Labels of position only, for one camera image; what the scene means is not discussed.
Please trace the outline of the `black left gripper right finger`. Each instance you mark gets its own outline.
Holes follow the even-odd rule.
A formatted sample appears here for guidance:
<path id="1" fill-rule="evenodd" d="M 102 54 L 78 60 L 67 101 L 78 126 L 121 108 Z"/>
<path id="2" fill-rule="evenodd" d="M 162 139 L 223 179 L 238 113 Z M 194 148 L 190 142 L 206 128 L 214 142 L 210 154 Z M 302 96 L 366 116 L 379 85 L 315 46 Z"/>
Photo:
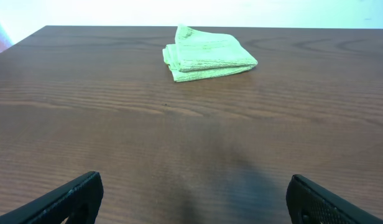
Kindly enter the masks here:
<path id="1" fill-rule="evenodd" d="M 289 182 L 286 203 L 293 224 L 383 224 L 382 219 L 300 174 Z"/>

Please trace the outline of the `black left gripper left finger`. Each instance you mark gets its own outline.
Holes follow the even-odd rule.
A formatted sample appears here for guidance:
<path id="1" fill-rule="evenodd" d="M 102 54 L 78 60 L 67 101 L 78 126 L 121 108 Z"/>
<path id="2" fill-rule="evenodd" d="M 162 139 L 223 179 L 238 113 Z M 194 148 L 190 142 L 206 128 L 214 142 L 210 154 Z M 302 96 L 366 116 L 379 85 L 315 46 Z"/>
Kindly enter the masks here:
<path id="1" fill-rule="evenodd" d="M 87 172 L 0 216 L 2 224 L 94 224 L 104 195 L 99 172 Z"/>

